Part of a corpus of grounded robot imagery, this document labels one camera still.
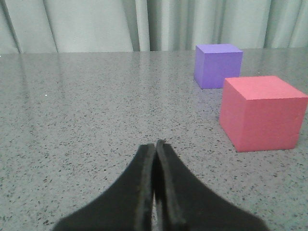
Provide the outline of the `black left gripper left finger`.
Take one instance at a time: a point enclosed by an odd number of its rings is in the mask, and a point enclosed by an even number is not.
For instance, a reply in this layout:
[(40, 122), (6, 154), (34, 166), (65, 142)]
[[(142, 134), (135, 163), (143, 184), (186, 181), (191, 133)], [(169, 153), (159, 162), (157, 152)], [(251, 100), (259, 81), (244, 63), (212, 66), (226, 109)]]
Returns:
[(61, 219), (56, 231), (150, 231), (154, 145), (141, 145), (122, 175), (94, 201)]

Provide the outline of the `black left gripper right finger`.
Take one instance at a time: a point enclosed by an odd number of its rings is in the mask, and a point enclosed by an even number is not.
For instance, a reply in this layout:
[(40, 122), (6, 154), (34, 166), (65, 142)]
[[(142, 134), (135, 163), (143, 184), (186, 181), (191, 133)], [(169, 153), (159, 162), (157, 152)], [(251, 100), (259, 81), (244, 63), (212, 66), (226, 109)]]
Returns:
[(162, 231), (267, 231), (256, 216), (234, 206), (206, 187), (159, 140), (154, 165), (154, 193)]

